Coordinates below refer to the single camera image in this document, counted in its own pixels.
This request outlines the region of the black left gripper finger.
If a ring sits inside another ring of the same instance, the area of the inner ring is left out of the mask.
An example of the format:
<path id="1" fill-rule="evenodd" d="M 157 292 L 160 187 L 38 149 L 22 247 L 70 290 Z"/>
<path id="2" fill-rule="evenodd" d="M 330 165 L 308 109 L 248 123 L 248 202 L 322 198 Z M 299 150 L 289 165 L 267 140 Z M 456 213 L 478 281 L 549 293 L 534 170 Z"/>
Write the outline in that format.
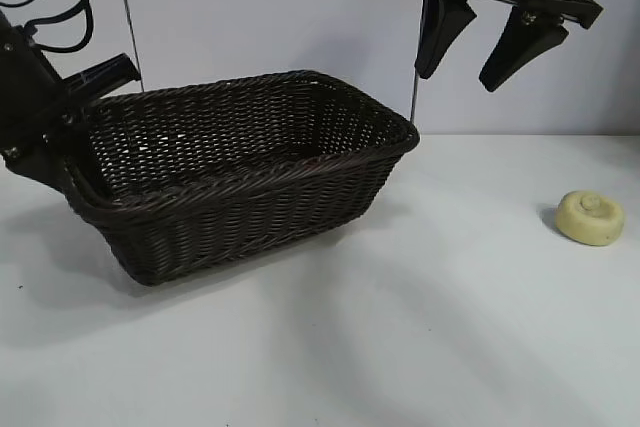
<path id="1" fill-rule="evenodd" d="M 2 158 L 12 173 L 64 193 L 68 174 L 64 167 L 64 150 L 54 142 L 39 139 L 18 147 L 4 147 Z"/>

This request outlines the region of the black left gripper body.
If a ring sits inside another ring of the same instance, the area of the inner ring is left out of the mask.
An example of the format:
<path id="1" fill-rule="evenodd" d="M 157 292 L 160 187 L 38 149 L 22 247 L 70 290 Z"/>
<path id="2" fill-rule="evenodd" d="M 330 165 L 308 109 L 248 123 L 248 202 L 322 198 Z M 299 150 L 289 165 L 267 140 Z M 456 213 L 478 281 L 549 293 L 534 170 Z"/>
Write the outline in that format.
<path id="1" fill-rule="evenodd" d="M 91 155 L 85 110 L 139 81 L 126 54 L 61 77 L 22 26 L 1 17 L 1 155 L 9 165 L 46 154 Z"/>

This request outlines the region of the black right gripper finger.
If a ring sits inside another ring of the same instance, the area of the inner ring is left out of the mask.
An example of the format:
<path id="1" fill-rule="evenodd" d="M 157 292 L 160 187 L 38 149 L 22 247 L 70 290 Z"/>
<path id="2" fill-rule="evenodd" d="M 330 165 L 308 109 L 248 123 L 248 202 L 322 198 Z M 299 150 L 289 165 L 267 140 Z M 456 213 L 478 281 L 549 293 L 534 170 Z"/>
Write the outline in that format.
<path id="1" fill-rule="evenodd" d="M 475 19 L 468 0 L 423 0 L 415 70 L 429 79 L 445 53 Z"/>
<path id="2" fill-rule="evenodd" d="M 560 16 L 514 6 L 480 72 L 480 82 L 494 92 L 524 65 L 562 44 L 568 35 Z"/>

